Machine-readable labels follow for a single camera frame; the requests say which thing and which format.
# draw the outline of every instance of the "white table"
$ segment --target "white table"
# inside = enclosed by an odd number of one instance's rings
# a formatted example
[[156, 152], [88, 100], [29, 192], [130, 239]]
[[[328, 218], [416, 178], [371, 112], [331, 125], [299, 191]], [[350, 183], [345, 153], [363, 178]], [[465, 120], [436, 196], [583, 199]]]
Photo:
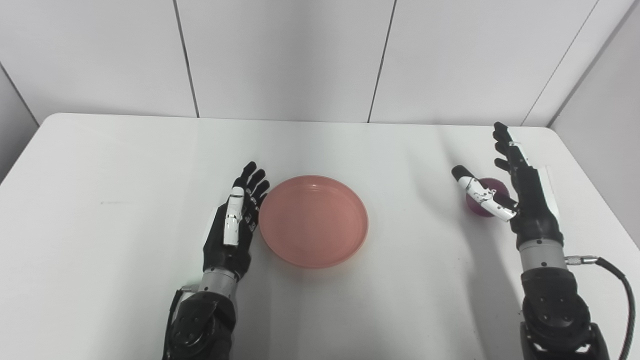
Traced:
[[[640, 291], [640, 251], [562, 141], [511, 130], [551, 167], [566, 253], [607, 258]], [[520, 359], [515, 235], [471, 214], [450, 175], [462, 163], [508, 182], [491, 131], [53, 115], [0, 186], [1, 356], [159, 359], [173, 292], [200, 278], [210, 212], [255, 160], [272, 184], [303, 174], [347, 184], [369, 235], [347, 262], [302, 270], [258, 232], [234, 359]], [[622, 285], [597, 266], [572, 271], [617, 357]]]

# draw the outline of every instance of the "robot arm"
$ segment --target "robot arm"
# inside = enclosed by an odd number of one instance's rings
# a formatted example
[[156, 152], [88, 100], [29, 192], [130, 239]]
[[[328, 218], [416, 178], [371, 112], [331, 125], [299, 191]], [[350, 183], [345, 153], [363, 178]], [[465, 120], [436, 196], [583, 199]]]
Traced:
[[485, 186], [462, 166], [454, 167], [452, 174], [484, 209], [509, 221], [517, 235], [525, 292], [521, 324], [525, 360], [609, 360], [600, 329], [591, 322], [575, 277], [567, 269], [556, 202], [543, 186], [548, 183], [546, 174], [541, 180], [504, 124], [495, 124], [493, 137], [496, 150], [506, 157], [497, 158], [495, 164], [510, 174], [518, 202]]
[[[249, 246], [269, 182], [249, 163], [226, 203], [216, 210], [204, 245], [202, 280], [174, 296], [167, 321], [163, 360], [227, 360], [236, 326], [232, 296], [251, 257]], [[193, 293], [182, 299], [185, 293]]]

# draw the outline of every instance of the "pink plate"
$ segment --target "pink plate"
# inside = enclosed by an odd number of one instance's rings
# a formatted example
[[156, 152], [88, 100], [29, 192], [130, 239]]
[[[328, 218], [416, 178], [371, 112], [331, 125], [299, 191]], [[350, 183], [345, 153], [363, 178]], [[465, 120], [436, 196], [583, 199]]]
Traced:
[[326, 268], [350, 258], [367, 236], [367, 210], [346, 185], [299, 176], [273, 188], [260, 208], [260, 231], [282, 259]]

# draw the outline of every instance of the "black cable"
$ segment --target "black cable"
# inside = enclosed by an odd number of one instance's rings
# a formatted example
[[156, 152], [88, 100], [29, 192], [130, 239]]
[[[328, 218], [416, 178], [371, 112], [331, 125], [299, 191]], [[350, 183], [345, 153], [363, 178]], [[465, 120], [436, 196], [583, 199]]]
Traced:
[[184, 291], [178, 289], [175, 291], [175, 295], [173, 296], [173, 300], [171, 301], [171, 307], [169, 308], [169, 319], [166, 321], [166, 330], [164, 331], [164, 349], [162, 353], [162, 360], [167, 360], [167, 349], [169, 347], [169, 332], [171, 331], [171, 323], [173, 322], [173, 313], [175, 312], [175, 308], [178, 307], [178, 302], [180, 302], [180, 298]]
[[622, 281], [622, 285], [625, 286], [627, 291], [627, 298], [629, 300], [629, 319], [627, 320], [627, 334], [625, 335], [625, 342], [622, 344], [622, 351], [620, 352], [619, 360], [626, 360], [629, 356], [629, 350], [631, 349], [631, 340], [634, 337], [634, 326], [636, 324], [636, 300], [634, 298], [634, 292], [631, 290], [631, 285], [627, 280], [625, 274], [616, 268], [612, 263], [603, 258], [598, 258], [596, 264], [610, 271], [617, 278]]

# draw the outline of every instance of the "white wall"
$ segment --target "white wall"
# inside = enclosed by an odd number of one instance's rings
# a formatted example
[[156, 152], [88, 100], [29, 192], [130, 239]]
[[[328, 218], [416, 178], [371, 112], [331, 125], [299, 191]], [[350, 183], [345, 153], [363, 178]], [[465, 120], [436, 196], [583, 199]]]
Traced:
[[546, 126], [631, 3], [398, 0], [371, 122]]
[[36, 128], [34, 119], [0, 66], [0, 182]]
[[40, 122], [195, 116], [171, 0], [0, 1], [0, 61]]
[[366, 122], [396, 4], [372, 122], [543, 126], [632, 1], [0, 1], [0, 61], [38, 121]]
[[640, 245], [640, 6], [630, 12], [552, 129]]

